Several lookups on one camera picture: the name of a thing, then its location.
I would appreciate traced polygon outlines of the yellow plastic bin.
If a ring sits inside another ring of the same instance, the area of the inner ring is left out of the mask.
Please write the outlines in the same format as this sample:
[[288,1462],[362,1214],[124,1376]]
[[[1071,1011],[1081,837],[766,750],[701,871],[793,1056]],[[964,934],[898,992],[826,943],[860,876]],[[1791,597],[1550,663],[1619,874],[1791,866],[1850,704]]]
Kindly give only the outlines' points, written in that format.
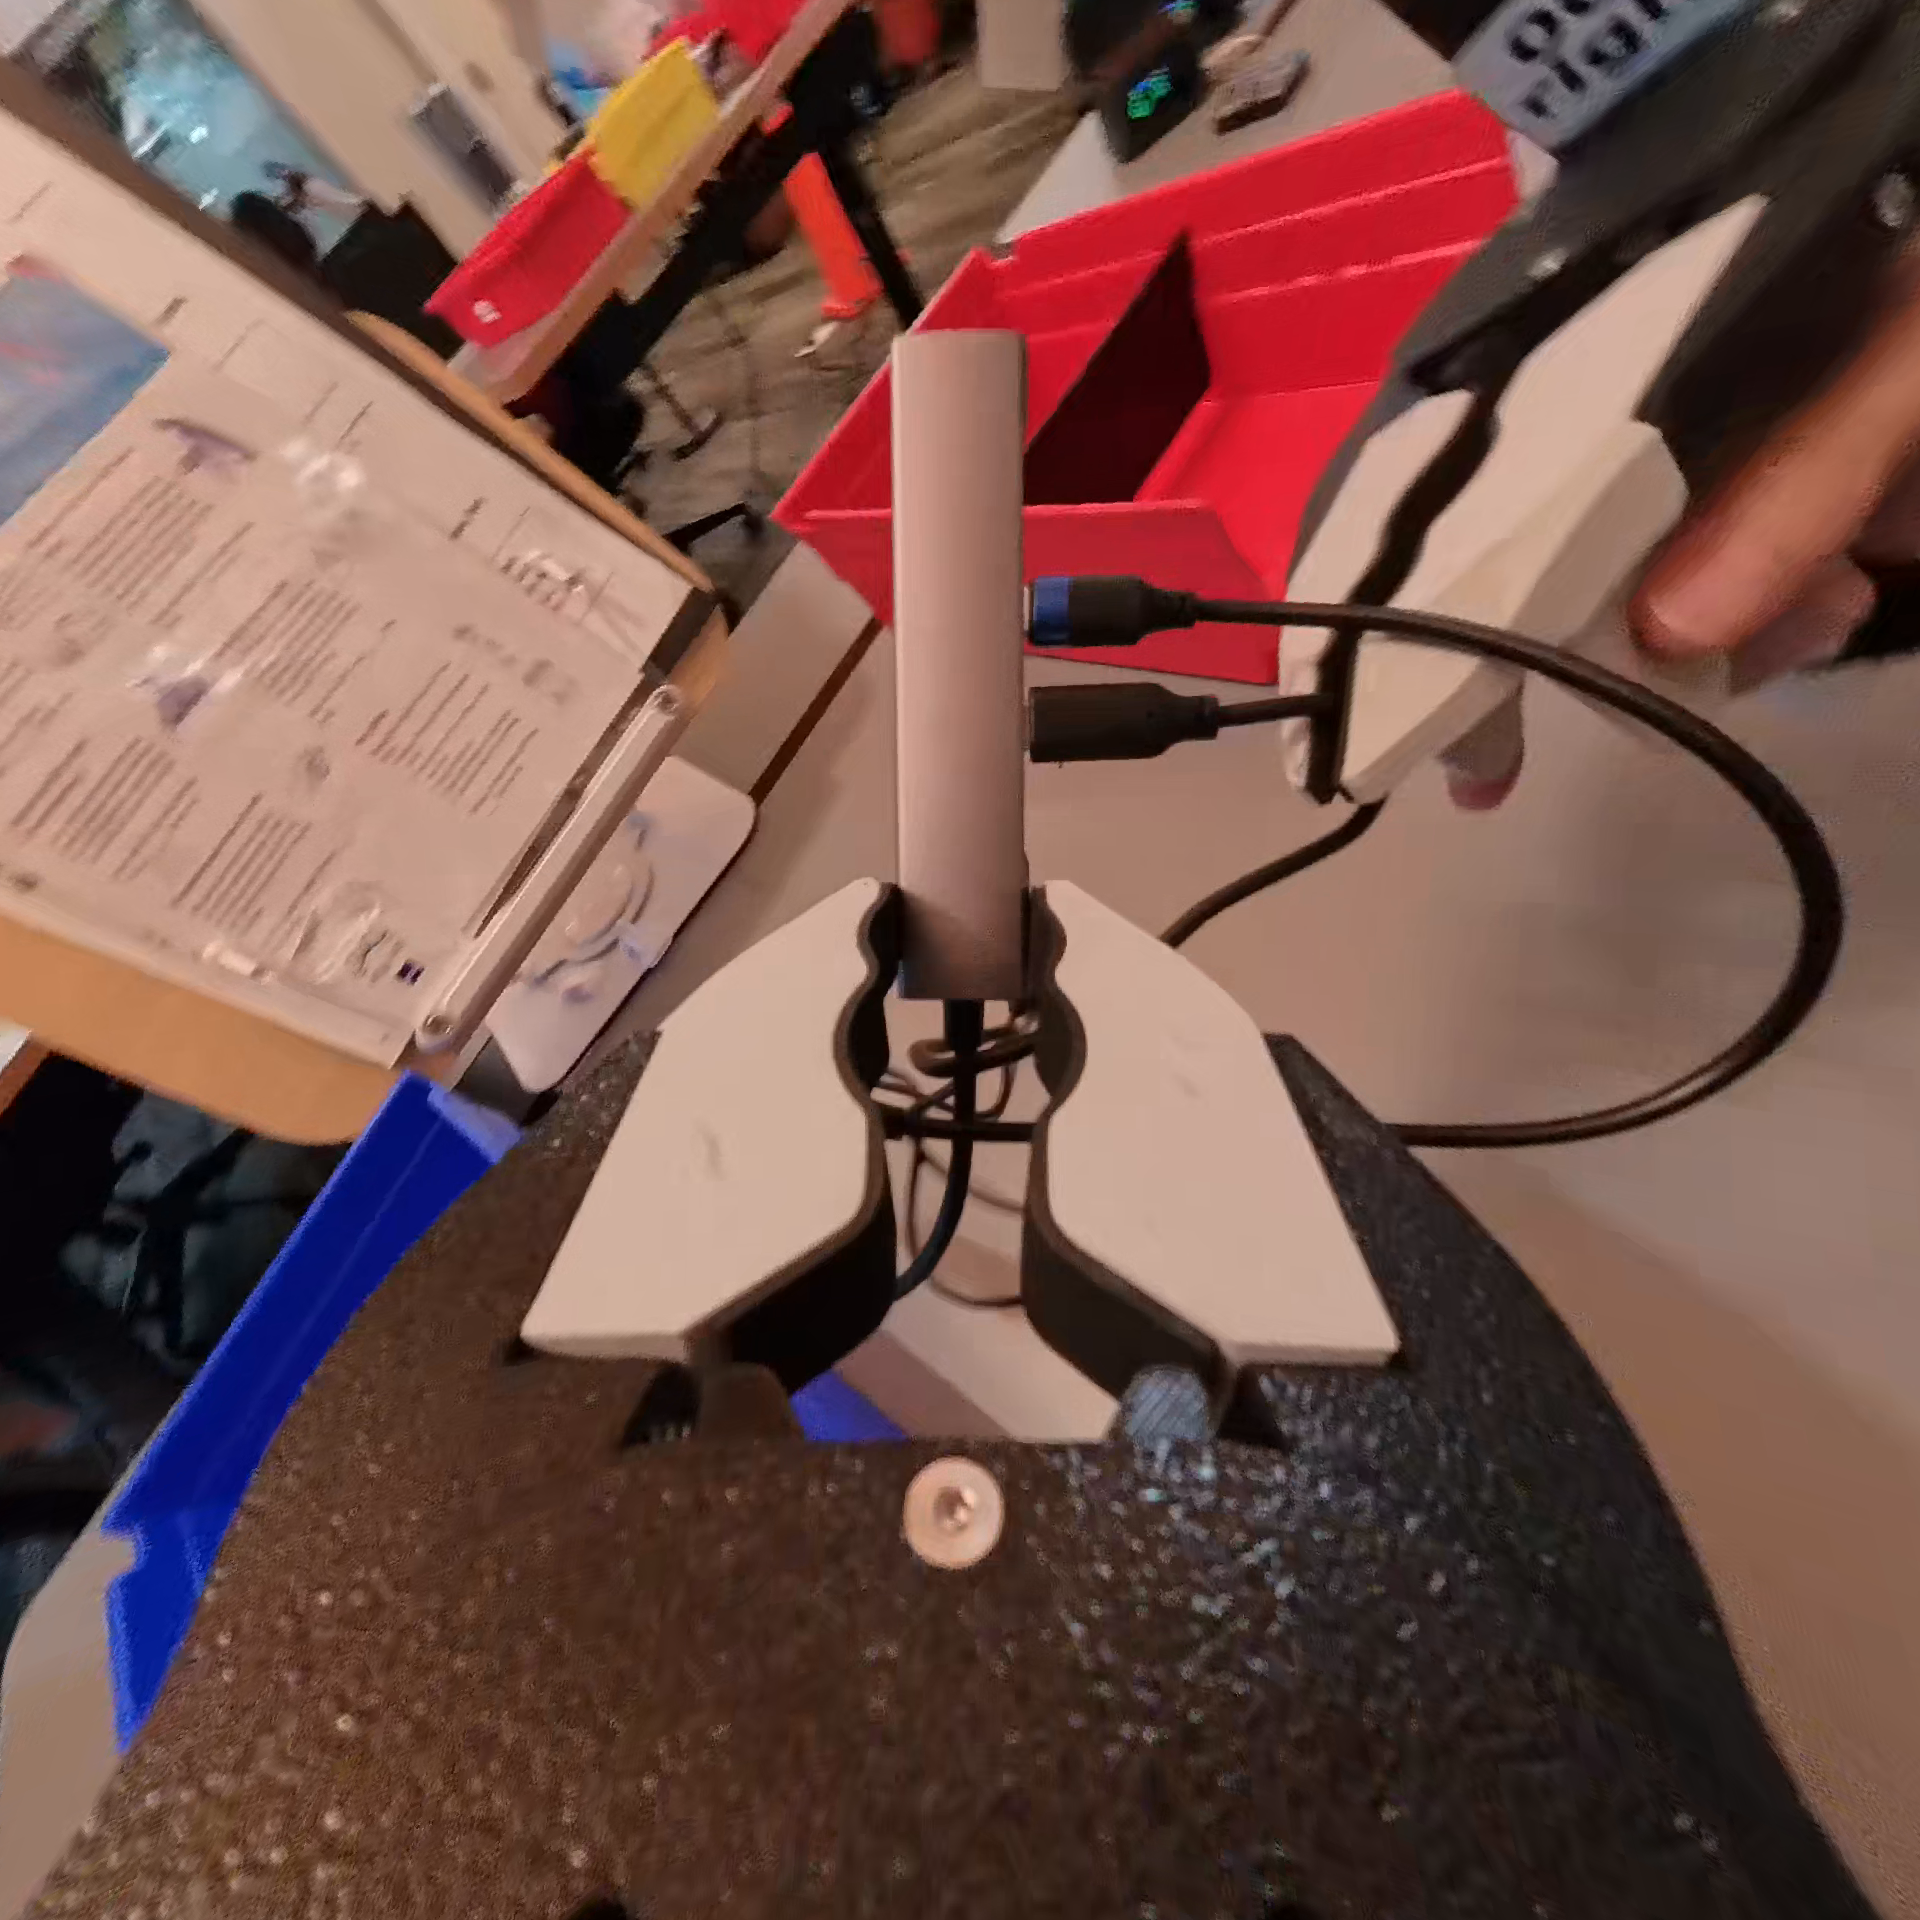
[[631,209],[660,197],[722,115],[709,71],[685,38],[656,50],[614,87],[585,131],[588,167]]

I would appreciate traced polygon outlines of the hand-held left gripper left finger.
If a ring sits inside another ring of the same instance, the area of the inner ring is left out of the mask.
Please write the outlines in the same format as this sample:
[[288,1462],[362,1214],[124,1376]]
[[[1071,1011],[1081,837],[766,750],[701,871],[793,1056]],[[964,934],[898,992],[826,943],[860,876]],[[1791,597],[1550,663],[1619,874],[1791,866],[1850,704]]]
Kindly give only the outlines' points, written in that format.
[[660,1024],[520,1322],[547,1355],[823,1377],[897,1302],[874,1087],[903,897],[857,877]]

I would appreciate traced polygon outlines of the grey USB hub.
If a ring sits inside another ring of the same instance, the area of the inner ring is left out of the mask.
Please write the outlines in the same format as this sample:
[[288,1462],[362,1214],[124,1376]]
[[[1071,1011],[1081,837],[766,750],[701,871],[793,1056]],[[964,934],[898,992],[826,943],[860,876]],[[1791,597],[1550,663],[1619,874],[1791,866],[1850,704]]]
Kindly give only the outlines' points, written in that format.
[[917,329],[888,373],[900,989],[1010,999],[1028,887],[1026,343]]

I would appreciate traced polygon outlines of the small black digital clock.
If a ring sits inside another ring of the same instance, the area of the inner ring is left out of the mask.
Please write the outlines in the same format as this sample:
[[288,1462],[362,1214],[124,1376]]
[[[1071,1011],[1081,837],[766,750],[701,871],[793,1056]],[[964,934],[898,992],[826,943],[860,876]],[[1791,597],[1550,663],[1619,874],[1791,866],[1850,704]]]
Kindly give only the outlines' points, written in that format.
[[1102,66],[1099,119],[1115,159],[1142,158],[1192,115],[1205,94],[1196,34],[1188,23],[1158,18]]

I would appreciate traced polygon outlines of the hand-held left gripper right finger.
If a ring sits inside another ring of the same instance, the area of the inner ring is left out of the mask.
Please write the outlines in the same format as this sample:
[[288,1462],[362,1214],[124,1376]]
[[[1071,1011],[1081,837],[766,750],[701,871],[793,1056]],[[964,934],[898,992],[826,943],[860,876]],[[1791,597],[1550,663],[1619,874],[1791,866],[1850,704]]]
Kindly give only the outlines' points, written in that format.
[[1028,899],[1043,1111],[1022,1312],[1122,1400],[1180,1370],[1390,1363],[1400,1331],[1261,1024],[1188,956],[1066,880]]

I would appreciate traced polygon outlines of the blue plastic bin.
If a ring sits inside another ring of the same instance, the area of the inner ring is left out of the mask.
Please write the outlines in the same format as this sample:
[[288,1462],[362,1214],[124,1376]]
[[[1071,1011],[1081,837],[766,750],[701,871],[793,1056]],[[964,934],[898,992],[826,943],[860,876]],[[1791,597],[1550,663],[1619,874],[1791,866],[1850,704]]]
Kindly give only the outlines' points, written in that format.
[[406,1074],[108,1496],[102,1533],[129,1548],[102,1597],[120,1756],[156,1709],[288,1412],[372,1292],[520,1136],[514,1119]]

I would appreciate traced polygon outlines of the person's right hand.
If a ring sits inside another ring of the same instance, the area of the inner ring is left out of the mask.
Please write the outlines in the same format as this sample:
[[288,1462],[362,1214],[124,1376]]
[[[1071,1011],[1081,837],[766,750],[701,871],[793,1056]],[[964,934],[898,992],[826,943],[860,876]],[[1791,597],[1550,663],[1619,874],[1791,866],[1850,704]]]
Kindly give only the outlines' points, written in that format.
[[1836,659],[1918,552],[1918,278],[1904,261],[1850,361],[1666,540],[1629,604],[1655,659],[1724,659],[1747,691]]

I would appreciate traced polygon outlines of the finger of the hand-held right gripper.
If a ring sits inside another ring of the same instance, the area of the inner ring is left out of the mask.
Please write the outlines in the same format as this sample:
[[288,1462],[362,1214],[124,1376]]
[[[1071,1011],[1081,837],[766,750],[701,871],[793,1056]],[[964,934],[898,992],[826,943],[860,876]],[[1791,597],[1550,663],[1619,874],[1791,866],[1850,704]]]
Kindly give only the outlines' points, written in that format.
[[[1482,465],[1427,550],[1430,605],[1390,610],[1560,650],[1594,629],[1621,631],[1623,595],[1689,501],[1666,439],[1645,419],[1602,415],[1584,402],[1526,404],[1513,424],[1496,410],[1495,425]],[[1476,668],[1438,720],[1440,752],[1430,758],[1448,755],[1519,697],[1519,671],[1417,645],[1447,666]]]
[[[1429,610],[1429,548],[1482,468],[1482,395],[1387,389],[1359,419],[1308,498],[1287,600]],[[1387,800],[1438,755],[1438,720],[1476,666],[1383,629],[1284,625],[1279,687],[1317,697],[1282,724],[1289,779],[1313,800]]]

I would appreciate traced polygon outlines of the orange traffic cone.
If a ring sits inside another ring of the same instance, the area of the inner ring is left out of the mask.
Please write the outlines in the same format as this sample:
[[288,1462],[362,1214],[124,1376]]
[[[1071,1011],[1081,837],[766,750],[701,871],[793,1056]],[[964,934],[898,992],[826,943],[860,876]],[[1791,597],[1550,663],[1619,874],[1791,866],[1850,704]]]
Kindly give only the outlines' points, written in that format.
[[782,181],[782,194],[824,281],[823,319],[857,322],[885,297],[885,288],[824,158],[807,154]]

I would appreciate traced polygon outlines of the red plastic bin with divider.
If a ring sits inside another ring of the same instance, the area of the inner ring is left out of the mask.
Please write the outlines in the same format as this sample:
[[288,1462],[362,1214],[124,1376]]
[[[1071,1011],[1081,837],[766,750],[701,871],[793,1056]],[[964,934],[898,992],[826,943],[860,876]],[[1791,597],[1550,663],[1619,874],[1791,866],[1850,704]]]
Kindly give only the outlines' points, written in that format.
[[1028,578],[1279,600],[1394,347],[1516,203],[1509,131],[1433,94],[976,247],[915,333],[1025,342]]

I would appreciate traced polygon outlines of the instruction sheet on stand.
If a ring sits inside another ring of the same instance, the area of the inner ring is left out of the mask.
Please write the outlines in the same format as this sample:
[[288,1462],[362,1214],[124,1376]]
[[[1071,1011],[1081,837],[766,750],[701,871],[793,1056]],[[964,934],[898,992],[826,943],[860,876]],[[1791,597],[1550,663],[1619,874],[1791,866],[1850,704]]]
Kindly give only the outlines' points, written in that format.
[[729,618],[4,60],[4,1024],[279,1140],[587,1053],[745,849]]

